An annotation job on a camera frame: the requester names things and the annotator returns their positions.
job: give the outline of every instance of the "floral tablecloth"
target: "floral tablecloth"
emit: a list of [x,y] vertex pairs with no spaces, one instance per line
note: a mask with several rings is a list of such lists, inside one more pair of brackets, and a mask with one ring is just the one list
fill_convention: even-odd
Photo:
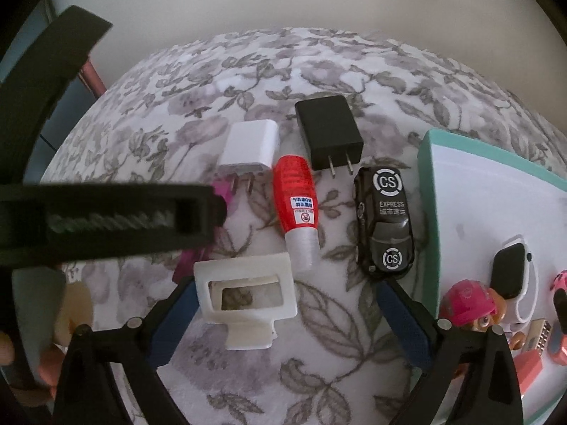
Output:
[[[416,168],[432,127],[478,138],[567,176],[567,139],[511,92],[453,59],[379,34],[253,30],[157,52],[115,83],[79,121],[43,181],[210,182],[230,123],[273,119],[297,138],[294,103],[344,95],[364,137],[363,163],[402,169],[417,237],[419,289],[426,244]],[[299,314],[276,323],[268,350],[226,351],[226,328],[199,314],[158,373],[193,425],[386,424],[409,391],[409,369],[354,262],[352,176],[315,175],[321,267],[297,279]],[[234,200],[214,258],[285,250],[270,174]],[[179,252],[66,266],[95,303],[95,329],[143,316],[174,289]],[[246,289],[231,308],[250,304]],[[115,369],[135,423],[124,375]]]

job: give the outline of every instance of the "watch screen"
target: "watch screen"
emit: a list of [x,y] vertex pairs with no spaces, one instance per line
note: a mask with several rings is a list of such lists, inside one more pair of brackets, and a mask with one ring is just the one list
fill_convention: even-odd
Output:
[[504,299],[515,299],[522,292],[526,248],[522,243],[501,249],[494,256],[490,287]]

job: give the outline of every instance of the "plug prong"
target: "plug prong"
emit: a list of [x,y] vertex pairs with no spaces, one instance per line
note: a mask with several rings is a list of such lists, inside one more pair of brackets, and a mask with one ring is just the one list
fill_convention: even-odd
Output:
[[347,166],[349,167],[349,173],[352,176],[354,174],[353,164],[350,162],[349,154],[345,152],[347,155]]
[[333,176],[334,179],[337,173],[335,172],[335,167],[333,166],[333,160],[331,160],[331,155],[327,155],[327,158],[329,159],[329,168],[331,170],[331,176]]
[[232,175],[232,181],[231,181],[231,184],[230,184],[230,191],[231,191],[233,196],[236,195],[236,190],[238,189],[238,182],[239,182],[238,175],[233,174]]
[[252,194],[252,189],[254,188],[254,174],[250,174],[250,179],[248,180],[248,194]]

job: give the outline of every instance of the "toy car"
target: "toy car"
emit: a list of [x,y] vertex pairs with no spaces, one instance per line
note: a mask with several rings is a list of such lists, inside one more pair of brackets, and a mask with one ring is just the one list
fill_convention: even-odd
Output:
[[395,168],[361,168],[354,178],[356,263],[372,278],[401,278],[412,267],[414,244],[402,175]]

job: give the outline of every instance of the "red glue bottle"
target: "red glue bottle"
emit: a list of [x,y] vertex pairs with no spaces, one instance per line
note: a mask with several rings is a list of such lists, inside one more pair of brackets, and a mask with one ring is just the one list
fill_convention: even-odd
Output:
[[291,270],[308,271],[319,262],[319,208],[305,158],[285,155],[278,160],[273,169],[273,193]]

